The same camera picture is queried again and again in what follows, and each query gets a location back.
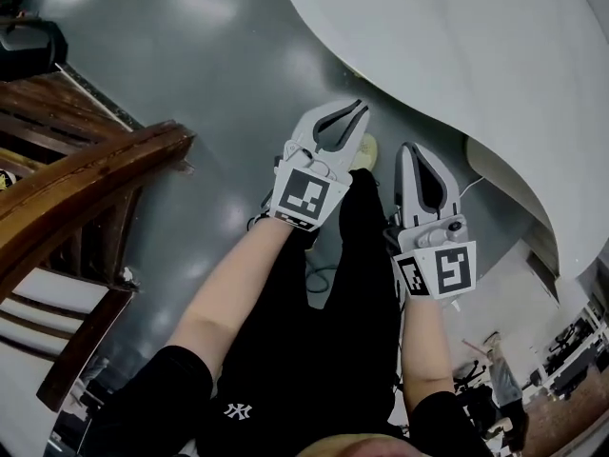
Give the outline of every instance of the black pants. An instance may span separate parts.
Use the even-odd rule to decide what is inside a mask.
[[[226,357],[218,411],[251,406],[251,438],[254,416],[300,447],[330,434],[388,431],[401,315],[374,178],[365,169],[352,175],[340,211],[343,254],[324,309],[308,305],[306,233],[295,230]]]

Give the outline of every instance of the black t-shirt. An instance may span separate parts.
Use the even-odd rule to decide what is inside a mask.
[[[214,408],[212,389],[209,370],[198,356],[185,348],[161,349],[93,418],[84,444],[85,457],[172,457],[193,438],[201,457],[293,457],[321,436],[345,433],[339,410],[337,430],[325,428],[321,433],[315,415],[303,415],[290,407],[289,395],[285,412],[256,418],[253,410],[238,404]],[[363,429],[347,432],[362,433]],[[433,457],[491,455],[456,396],[449,392],[433,394],[419,403],[410,418],[410,435],[416,448]]]

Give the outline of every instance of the standing person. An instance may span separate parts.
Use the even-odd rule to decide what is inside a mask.
[[[529,428],[529,416],[524,411],[521,386],[503,356],[500,334],[497,331],[492,333],[484,342],[484,346],[488,350],[486,356],[491,363],[491,385],[501,416],[509,418],[512,424],[512,429],[505,432],[505,440],[512,452],[522,452]]]
[[[454,394],[434,300],[405,306],[410,442],[387,423],[401,314],[375,180],[365,169],[351,175],[324,309],[307,303],[311,234],[261,218],[206,279],[167,346],[96,415],[86,457],[169,457],[192,439],[201,457],[490,455]]]

